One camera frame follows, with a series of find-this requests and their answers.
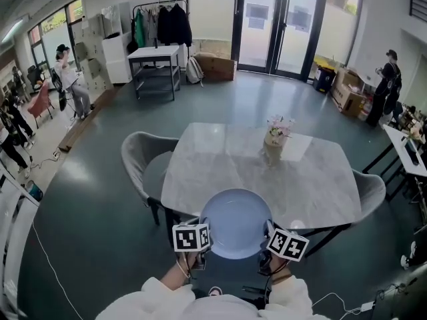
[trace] cardboard box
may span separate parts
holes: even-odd
[[[366,97],[353,93],[349,87],[341,84],[335,86],[332,91],[332,100],[341,113],[357,117],[366,102]]]
[[[236,74],[237,62],[231,59],[195,56],[199,63],[205,78],[216,81],[233,81]]]
[[[338,69],[332,89],[335,89],[340,85],[351,85],[353,87],[358,87],[359,90],[362,90],[363,81],[359,78],[357,72],[341,67]]]

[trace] clothing rack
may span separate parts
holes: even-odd
[[[189,16],[189,12],[188,12],[187,1],[185,1],[185,0],[165,0],[165,1],[156,1],[156,2],[153,2],[153,3],[143,3],[141,5],[136,5],[132,9],[132,19],[135,20],[135,10],[138,9],[138,8],[141,8],[143,6],[156,5],[156,4],[157,5],[161,5],[161,4],[164,4],[164,3],[177,3],[178,1],[182,1],[183,3],[185,3],[185,12],[187,13],[187,17],[188,17]],[[154,38],[154,45],[155,45],[155,48],[158,48],[158,46],[157,46],[157,37]],[[189,47],[187,47],[187,59],[189,59]]]

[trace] ceiling light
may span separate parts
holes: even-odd
[[[20,26],[20,24],[23,22],[23,20],[18,20],[14,26],[12,26],[12,28],[9,30],[9,32],[7,32],[6,36],[4,36],[3,40],[1,41],[2,43],[4,43],[5,41],[9,40],[9,38],[12,36],[13,32],[15,32],[15,30],[18,28],[18,26]]]

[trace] black and white marker cube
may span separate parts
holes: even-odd
[[[174,225],[173,249],[175,252],[203,251],[210,246],[207,224]]]
[[[304,256],[308,242],[309,240],[302,236],[294,235],[286,230],[275,229],[267,244],[267,249],[281,258],[299,262]]]

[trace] green floor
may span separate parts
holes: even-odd
[[[183,84],[174,102],[168,94],[138,101],[133,85],[121,89],[71,150],[34,222],[59,280],[85,320],[94,319],[118,297],[140,289],[148,277],[162,277],[174,260],[164,221],[161,227],[154,225],[121,164],[125,137],[134,131],[179,137],[191,122],[261,127],[275,114],[294,118],[297,133],[338,142],[357,170],[389,144],[380,129],[341,115],[330,98],[310,85],[279,77],[238,72],[232,82],[205,83],[204,87]],[[291,270],[306,280],[313,301],[333,291],[348,309],[359,307],[372,301],[378,289],[410,278],[399,259],[408,254],[413,229],[419,225],[416,206],[399,194],[309,259],[291,264]],[[314,237],[314,242],[321,237]],[[219,285],[226,293],[251,297],[241,287],[264,288],[266,280],[256,273],[257,266],[256,257],[227,261],[210,255],[207,271],[199,273],[194,284],[202,290]],[[416,303],[411,295],[402,302]],[[21,265],[19,305],[30,319],[78,319],[33,230]],[[389,316],[386,302],[382,308]],[[373,319],[389,319],[378,309]],[[344,314],[336,299],[321,302],[314,311],[331,319]],[[358,318],[370,316],[368,312]]]

